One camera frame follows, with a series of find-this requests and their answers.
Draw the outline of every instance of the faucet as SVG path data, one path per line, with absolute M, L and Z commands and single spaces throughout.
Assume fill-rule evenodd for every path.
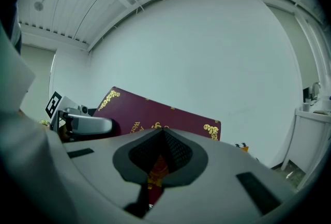
M 312 92 L 312 100 L 317 100 L 317 93 L 315 92 L 315 85 L 318 85 L 319 88 L 321 88 L 321 83 L 320 82 L 314 82 L 313 85 L 311 86 L 311 92 Z

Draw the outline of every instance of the white cabinet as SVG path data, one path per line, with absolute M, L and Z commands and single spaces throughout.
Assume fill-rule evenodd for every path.
M 281 168 L 284 170 L 290 160 L 306 173 L 300 188 L 330 144 L 331 116 L 300 110 L 296 110 L 295 115 L 292 141 Z

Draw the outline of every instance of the maroon book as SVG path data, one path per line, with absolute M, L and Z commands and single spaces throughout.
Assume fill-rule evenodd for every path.
M 113 87 L 94 113 L 95 117 L 115 120 L 111 136 L 169 127 L 220 140 L 221 122 L 166 106 L 139 95 Z

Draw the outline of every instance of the gold corner decoration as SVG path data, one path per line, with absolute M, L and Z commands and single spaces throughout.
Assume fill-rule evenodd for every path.
M 213 140 L 217 140 L 218 127 L 212 127 L 208 124 L 203 126 L 204 130 L 208 130 L 209 134 L 212 135 Z
M 111 100 L 111 98 L 119 97 L 121 94 L 116 92 L 116 91 L 110 91 L 110 93 L 107 95 L 106 99 L 103 100 L 100 108 L 98 109 L 98 111 L 100 111 L 100 109 L 104 108 L 106 106 L 106 104 Z

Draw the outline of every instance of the floor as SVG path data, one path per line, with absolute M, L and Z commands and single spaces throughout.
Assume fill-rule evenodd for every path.
M 285 181 L 289 182 L 294 188 L 297 188 L 303 177 L 306 175 L 297 165 L 289 161 L 285 170 L 280 167 L 274 169 Z

